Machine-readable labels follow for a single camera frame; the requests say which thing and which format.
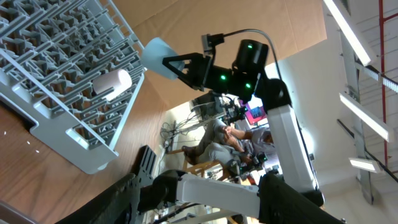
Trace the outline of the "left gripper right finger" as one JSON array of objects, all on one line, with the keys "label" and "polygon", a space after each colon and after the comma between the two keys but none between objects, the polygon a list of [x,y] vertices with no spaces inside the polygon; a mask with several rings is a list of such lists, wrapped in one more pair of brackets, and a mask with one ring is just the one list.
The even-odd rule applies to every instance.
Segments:
[{"label": "left gripper right finger", "polygon": [[132,173],[134,173],[139,179],[141,187],[146,187],[153,183],[153,170],[155,167],[155,162],[157,155],[148,146],[142,146],[139,149],[136,160],[132,166]]}]

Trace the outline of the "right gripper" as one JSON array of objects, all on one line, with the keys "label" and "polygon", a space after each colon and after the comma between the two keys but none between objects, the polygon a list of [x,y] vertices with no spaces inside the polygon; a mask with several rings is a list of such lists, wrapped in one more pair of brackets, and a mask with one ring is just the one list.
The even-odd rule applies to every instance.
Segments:
[{"label": "right gripper", "polygon": [[216,93],[228,92],[232,69],[214,65],[210,56],[190,53],[164,57],[162,65],[167,69],[168,78],[179,78],[194,90],[204,91],[207,88]]}]

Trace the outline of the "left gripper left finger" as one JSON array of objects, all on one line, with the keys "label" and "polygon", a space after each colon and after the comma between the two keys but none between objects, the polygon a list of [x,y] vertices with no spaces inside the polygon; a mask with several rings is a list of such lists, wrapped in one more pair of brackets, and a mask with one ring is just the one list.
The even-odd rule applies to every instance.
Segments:
[{"label": "left gripper left finger", "polygon": [[134,223],[139,197],[139,178],[128,174],[57,224]]}]

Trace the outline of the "blue small cup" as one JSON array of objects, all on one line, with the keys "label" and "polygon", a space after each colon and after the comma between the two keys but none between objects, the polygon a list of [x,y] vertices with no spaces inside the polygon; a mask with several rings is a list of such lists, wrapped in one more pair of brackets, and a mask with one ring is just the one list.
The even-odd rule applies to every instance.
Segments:
[{"label": "blue small cup", "polygon": [[164,58],[175,56],[178,54],[160,37],[156,37],[145,46],[141,62],[146,69],[170,80],[175,80],[178,76],[162,63]]}]

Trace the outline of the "pink small cup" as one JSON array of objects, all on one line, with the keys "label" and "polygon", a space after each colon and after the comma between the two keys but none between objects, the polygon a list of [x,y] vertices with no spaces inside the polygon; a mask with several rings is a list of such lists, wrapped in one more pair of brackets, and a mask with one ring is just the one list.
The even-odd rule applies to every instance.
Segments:
[{"label": "pink small cup", "polygon": [[113,70],[104,75],[100,75],[93,80],[93,89],[96,94],[105,92],[113,88],[113,91],[107,93],[104,98],[111,101],[132,86],[132,80],[126,70]]}]

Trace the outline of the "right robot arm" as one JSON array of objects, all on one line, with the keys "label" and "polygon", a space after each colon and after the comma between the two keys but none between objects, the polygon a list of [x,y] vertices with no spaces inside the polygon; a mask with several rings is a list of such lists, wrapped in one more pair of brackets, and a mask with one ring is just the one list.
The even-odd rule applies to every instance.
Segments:
[{"label": "right robot arm", "polygon": [[282,177],[263,175],[258,186],[204,179],[181,170],[159,175],[142,191],[150,203],[190,202],[257,218],[261,223],[336,223],[321,208],[318,189],[286,84],[265,73],[269,47],[255,40],[241,41],[231,68],[214,64],[216,41],[204,52],[176,54],[162,39],[152,39],[142,52],[142,64],[169,79],[183,81],[194,90],[229,93],[242,101],[262,100],[277,149]]}]

